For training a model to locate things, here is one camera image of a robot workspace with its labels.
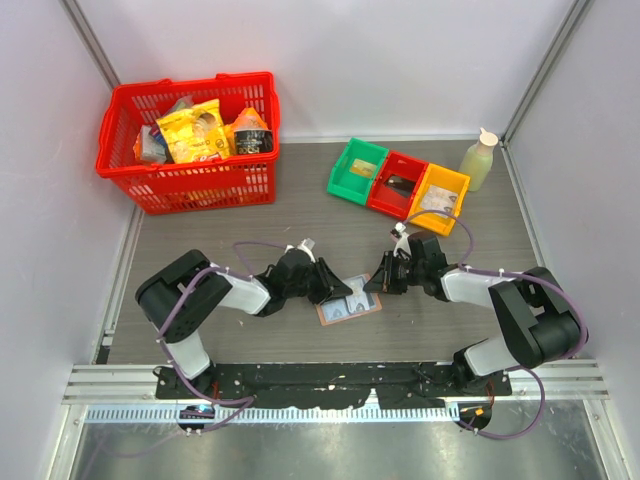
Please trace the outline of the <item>pink leather card holder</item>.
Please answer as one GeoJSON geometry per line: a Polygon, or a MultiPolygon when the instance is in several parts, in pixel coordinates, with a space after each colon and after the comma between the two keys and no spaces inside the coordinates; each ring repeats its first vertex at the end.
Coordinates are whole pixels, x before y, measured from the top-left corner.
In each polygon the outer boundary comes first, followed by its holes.
{"type": "Polygon", "coordinates": [[[377,308],[370,312],[350,315],[347,311],[345,298],[328,301],[316,307],[318,317],[322,326],[330,326],[339,322],[361,317],[367,314],[378,312],[382,309],[381,302],[377,294],[372,294],[377,300],[377,308]]]}

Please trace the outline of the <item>white VIP credit card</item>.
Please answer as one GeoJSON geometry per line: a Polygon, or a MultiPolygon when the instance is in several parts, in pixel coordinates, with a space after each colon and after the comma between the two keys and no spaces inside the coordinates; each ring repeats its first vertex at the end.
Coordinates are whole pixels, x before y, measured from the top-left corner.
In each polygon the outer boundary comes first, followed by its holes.
{"type": "Polygon", "coordinates": [[[450,214],[455,215],[458,203],[458,194],[437,185],[429,185],[422,195],[419,207],[421,210],[429,210],[441,218],[448,219],[450,214]]]}

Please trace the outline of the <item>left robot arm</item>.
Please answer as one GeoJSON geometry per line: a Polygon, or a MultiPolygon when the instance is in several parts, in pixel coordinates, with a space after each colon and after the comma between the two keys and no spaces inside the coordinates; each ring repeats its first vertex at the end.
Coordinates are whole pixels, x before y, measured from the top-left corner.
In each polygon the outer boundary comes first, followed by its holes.
{"type": "Polygon", "coordinates": [[[135,301],[156,330],[156,342],[175,371],[177,385],[190,397],[209,397],[215,367],[199,334],[217,308],[255,317],[280,311],[293,298],[315,306],[343,299],[353,290],[340,280],[308,240],[282,247],[283,254],[260,274],[241,275],[193,249],[147,279],[135,301]]]}

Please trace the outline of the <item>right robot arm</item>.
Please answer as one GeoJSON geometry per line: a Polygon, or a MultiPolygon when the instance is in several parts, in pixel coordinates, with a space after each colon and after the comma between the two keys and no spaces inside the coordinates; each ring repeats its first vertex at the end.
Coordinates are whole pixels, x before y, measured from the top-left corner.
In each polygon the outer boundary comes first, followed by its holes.
{"type": "Polygon", "coordinates": [[[524,273],[474,273],[450,264],[437,237],[394,230],[396,245],[363,290],[404,294],[410,286],[443,302],[466,303],[494,311],[500,334],[465,347],[453,356],[451,380],[457,391],[472,395],[488,377],[516,367],[536,368],[569,355],[583,339],[572,307],[544,267],[524,273]]]}

